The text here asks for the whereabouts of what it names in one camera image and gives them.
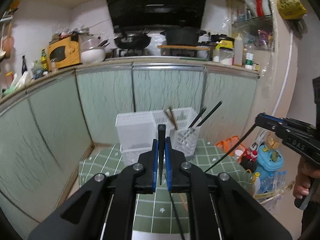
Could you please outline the person right hand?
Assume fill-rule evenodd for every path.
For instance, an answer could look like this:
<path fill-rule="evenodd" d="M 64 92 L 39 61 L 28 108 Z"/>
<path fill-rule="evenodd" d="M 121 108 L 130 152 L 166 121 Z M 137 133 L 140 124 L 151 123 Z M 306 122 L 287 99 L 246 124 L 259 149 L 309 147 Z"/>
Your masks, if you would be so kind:
<path fill-rule="evenodd" d="M 319 168 L 315 168 L 310 163 L 301 157 L 298 168 L 293 195 L 297 199 L 302 199 L 304 196 L 309 195 L 311 187 L 310 178 L 319 179 Z"/>

